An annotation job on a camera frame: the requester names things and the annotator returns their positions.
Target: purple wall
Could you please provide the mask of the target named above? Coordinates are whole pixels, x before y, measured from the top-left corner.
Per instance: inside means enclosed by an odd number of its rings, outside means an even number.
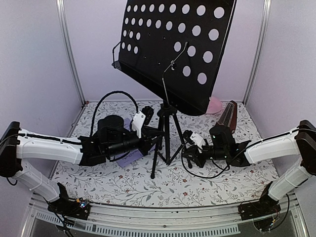
[[[0,134],[13,120],[25,129],[65,136],[80,111],[55,1],[0,3]],[[48,174],[54,162],[34,160]],[[31,192],[0,178],[0,236],[17,237]]]
[[[149,90],[112,68],[112,48],[120,40],[126,0],[65,1],[67,23],[85,97],[99,100],[112,90],[136,99],[156,99]],[[263,0],[238,0],[214,95],[242,101],[256,50]],[[110,99],[126,99],[114,95]]]
[[[316,7],[314,0],[273,0],[267,36],[248,109],[268,137],[308,119],[316,125]],[[279,174],[297,157],[275,160]],[[296,190],[311,236],[315,236],[316,179]]]

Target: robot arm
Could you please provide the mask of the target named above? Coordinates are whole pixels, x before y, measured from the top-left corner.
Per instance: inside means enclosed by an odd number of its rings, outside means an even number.
[[[13,178],[25,184],[30,191],[45,198],[49,210],[75,218],[87,219],[88,201],[69,199],[66,188],[49,180],[36,170],[26,158],[60,160],[81,166],[105,163],[110,157],[135,149],[147,155],[151,147],[163,136],[158,129],[148,127],[153,109],[145,107],[146,115],[139,112],[131,125],[123,128],[119,116],[99,120],[98,130],[92,137],[63,138],[29,132],[12,122],[0,143],[0,176]]]
[[[213,127],[210,135],[213,146],[209,146],[197,133],[186,131],[184,134],[187,141],[194,144],[184,155],[199,167],[203,167],[208,159],[226,160],[229,165],[244,167],[282,156],[301,156],[280,178],[266,186],[258,202],[239,207],[242,219],[260,216],[253,205],[261,210],[261,215],[280,210],[280,199],[316,175],[316,128],[306,120],[285,134],[257,142],[236,144],[229,128],[224,126]]]

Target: metal profile bar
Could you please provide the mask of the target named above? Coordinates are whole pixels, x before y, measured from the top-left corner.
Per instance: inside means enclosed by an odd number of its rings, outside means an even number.
[[[250,78],[248,81],[247,89],[245,96],[243,98],[243,103],[247,107],[251,95],[251,91],[253,89],[255,79],[257,76],[258,68],[259,68],[259,63],[260,63],[260,58],[262,54],[262,48],[264,44],[264,40],[266,37],[266,31],[268,28],[268,22],[269,22],[269,15],[270,15],[270,8],[271,8],[271,0],[265,0],[264,2],[264,7],[263,7],[263,13],[262,13],[262,21],[261,21],[261,27],[260,27],[260,34],[259,34],[259,40],[258,40],[258,45],[257,45],[257,50],[255,54],[255,59],[253,61],[251,73],[250,73]]]
[[[86,102],[86,99],[83,94],[83,89],[81,86],[81,82],[79,80],[78,71],[75,64],[75,58],[73,55],[73,51],[70,44],[70,38],[69,38],[69,32],[68,32],[68,26],[66,21],[66,13],[64,8],[64,1],[63,0],[56,0],[57,3],[57,10],[58,10],[58,17],[60,21],[60,27],[64,38],[64,43],[66,47],[66,52],[70,64],[70,69],[73,75],[75,87],[79,96],[79,99],[81,101],[81,104],[84,105]]]

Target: tripod leg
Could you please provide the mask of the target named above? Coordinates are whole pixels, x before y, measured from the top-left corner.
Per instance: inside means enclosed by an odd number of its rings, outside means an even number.
[[[181,144],[185,144],[177,115],[173,115],[173,120],[174,120],[174,123],[176,124],[176,128],[177,128],[177,131],[179,133]],[[189,159],[187,159],[187,162],[188,162],[188,167],[190,169],[192,169],[193,166],[191,164],[191,161]]]
[[[166,145],[166,163],[170,165],[170,123],[169,116],[164,117],[164,141]]]
[[[151,179],[154,179],[154,178],[155,178],[155,170],[156,170],[156,164],[157,164],[158,149],[159,149],[159,141],[156,143],[156,146],[155,146],[155,153],[154,153],[152,174],[150,175]]]
[[[163,124],[164,124],[163,120],[164,120],[163,117],[159,118],[159,123],[158,123],[158,130],[159,131],[163,131]],[[161,151],[162,150],[162,139],[158,142],[158,145],[159,145],[159,150]]]

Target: table surface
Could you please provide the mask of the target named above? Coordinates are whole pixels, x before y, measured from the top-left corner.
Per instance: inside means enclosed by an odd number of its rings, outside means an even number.
[[[150,126],[158,126],[157,112],[159,101],[138,102],[140,109],[151,106],[155,115]],[[93,111],[97,103],[85,108],[77,123],[73,136],[88,136]],[[132,119],[135,107],[130,102],[102,103],[96,120],[107,115],[119,115]],[[215,125],[220,114],[191,117],[178,112],[182,131],[192,130],[201,133],[210,143],[209,129]],[[237,129],[234,134],[237,142],[258,140],[260,135],[243,104],[238,104]],[[170,125],[171,154],[180,146],[175,125]],[[104,163],[94,167],[80,167],[59,162],[52,177],[62,183],[73,198],[87,198],[93,202],[145,207],[192,207],[230,204],[257,199],[264,186],[278,178],[271,160],[262,161],[246,168],[231,169],[216,179],[200,179],[188,174],[178,156],[170,166],[158,158],[156,177],[150,179],[154,153],[121,168],[114,163]],[[217,161],[225,167],[224,161]],[[191,172],[201,176],[213,176],[220,172],[211,162],[203,169],[193,164]]]

